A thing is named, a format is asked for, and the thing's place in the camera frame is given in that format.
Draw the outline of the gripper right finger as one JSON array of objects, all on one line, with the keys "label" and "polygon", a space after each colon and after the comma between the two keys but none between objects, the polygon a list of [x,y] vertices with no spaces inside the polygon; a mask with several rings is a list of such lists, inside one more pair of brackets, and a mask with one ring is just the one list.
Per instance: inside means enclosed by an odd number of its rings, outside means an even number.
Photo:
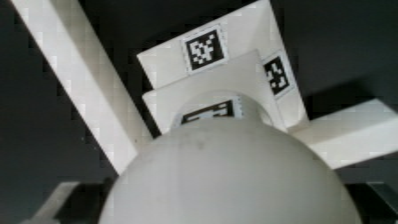
[{"label": "gripper right finger", "polygon": [[398,224],[398,192],[383,182],[369,183],[372,190],[372,224]]}]

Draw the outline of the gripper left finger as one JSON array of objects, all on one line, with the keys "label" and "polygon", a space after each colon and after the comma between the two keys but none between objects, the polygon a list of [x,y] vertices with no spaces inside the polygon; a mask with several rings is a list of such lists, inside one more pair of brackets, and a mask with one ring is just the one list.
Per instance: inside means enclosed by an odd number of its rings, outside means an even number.
[{"label": "gripper left finger", "polygon": [[79,182],[63,182],[58,185],[35,216],[26,219],[20,224],[61,224],[58,214],[61,212],[63,206],[67,204],[68,198],[74,194],[74,190],[79,185]]}]

